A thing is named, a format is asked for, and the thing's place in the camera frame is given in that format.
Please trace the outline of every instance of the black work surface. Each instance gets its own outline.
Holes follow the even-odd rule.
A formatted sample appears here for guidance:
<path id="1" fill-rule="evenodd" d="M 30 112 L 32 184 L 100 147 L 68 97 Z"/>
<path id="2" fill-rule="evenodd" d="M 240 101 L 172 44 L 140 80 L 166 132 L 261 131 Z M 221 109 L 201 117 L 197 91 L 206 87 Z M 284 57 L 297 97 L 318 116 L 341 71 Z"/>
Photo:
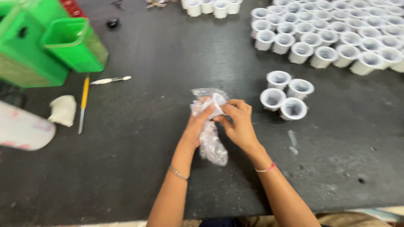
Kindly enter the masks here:
<path id="1" fill-rule="evenodd" d="M 132 76 L 90 87 L 84 131 L 58 125 L 55 138 L 34 152 L 0 149 L 0 225 L 70 225 L 145 220 L 158 194 L 194 100 L 190 90 L 217 87 L 253 107 L 257 137 L 314 212 L 404 205 L 404 83 L 400 74 L 353 75 L 287 56 L 258 52 L 250 39 L 250 11 L 190 18 L 181 3 L 145 9 L 143 0 L 80 2 L 110 51 L 108 67 L 92 80 Z M 118 16 L 122 26 L 108 31 Z M 313 83 L 301 120 L 285 122 L 262 109 L 266 73 L 289 72 Z M 27 89 L 26 109 L 49 117 L 61 95 L 81 100 L 83 75 L 65 85 Z M 289 149 L 296 134 L 299 154 Z M 219 128 L 227 166 L 192 164 L 185 218 L 269 214 L 254 168 Z"/>

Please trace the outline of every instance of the clear plastic bag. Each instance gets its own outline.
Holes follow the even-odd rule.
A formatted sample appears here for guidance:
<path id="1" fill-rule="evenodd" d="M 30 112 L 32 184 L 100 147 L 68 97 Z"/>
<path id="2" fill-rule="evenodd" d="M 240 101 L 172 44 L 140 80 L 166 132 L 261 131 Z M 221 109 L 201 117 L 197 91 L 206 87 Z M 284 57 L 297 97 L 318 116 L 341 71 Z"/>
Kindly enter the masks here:
<path id="1" fill-rule="evenodd" d="M 229 100 L 229 97 L 224 91 L 217 88 L 193 89 L 192 93 L 198 98 L 198 100 L 194 100 L 194 103 L 191 104 L 193 116 L 198 115 L 212 103 L 216 106 L 213 114 L 209 116 L 208 120 L 205 121 L 201 134 L 199 135 L 199 155 L 202 159 L 208 159 L 213 164 L 225 166 L 229 156 L 226 148 L 219 140 L 215 122 L 211 121 L 210 119 L 224 114 L 220 108 L 220 105 L 225 104 Z M 209 97 L 201 101 L 201 98 L 205 96 Z"/>

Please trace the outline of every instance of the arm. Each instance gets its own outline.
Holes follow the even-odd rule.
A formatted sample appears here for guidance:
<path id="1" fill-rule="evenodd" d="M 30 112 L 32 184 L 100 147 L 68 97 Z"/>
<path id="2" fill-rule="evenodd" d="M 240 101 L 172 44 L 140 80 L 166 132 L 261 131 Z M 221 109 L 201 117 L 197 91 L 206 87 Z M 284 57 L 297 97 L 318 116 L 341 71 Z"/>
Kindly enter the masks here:
<path id="1" fill-rule="evenodd" d="M 234 123 L 224 116 L 215 117 L 213 120 L 223 125 L 228 137 L 243 149 L 255 169 L 266 170 L 271 167 L 272 160 L 259 143 L 251 123 L 251 106 L 243 100 L 232 99 L 221 108 L 232 117 Z M 320 226 L 310 208 L 276 166 L 267 172 L 258 172 L 258 176 L 279 226 Z"/>
<path id="2" fill-rule="evenodd" d="M 199 147 L 199 133 L 203 123 L 213 113 L 211 105 L 198 116 L 191 116 L 187 128 L 174 152 L 171 166 L 183 177 L 188 178 L 195 148 Z M 151 209 L 148 227 L 178 227 L 184 216 L 185 196 L 188 182 L 168 170 L 157 199 Z"/>

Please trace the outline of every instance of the green box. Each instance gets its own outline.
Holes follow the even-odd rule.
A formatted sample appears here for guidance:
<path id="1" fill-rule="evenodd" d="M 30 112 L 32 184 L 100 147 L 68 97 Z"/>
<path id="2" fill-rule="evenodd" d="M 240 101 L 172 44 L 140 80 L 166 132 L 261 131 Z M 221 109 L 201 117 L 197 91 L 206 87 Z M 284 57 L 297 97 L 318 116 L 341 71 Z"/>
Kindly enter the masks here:
<path id="1" fill-rule="evenodd" d="M 108 59 L 108 50 L 84 17 L 55 20 L 41 42 L 78 73 L 103 71 Z"/>

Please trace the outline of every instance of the silver bracelet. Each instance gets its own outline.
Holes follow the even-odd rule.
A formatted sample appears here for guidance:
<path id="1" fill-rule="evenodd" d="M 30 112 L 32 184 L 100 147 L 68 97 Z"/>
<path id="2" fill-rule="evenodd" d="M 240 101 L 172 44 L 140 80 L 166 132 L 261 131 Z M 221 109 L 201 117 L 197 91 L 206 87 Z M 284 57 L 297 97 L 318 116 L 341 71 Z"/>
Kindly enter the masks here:
<path id="1" fill-rule="evenodd" d="M 181 175 L 181 173 L 179 173 L 177 170 L 175 170 L 171 165 L 168 168 L 171 169 L 177 176 L 179 176 L 182 179 L 188 181 L 188 178 L 185 178 L 183 175 Z"/>

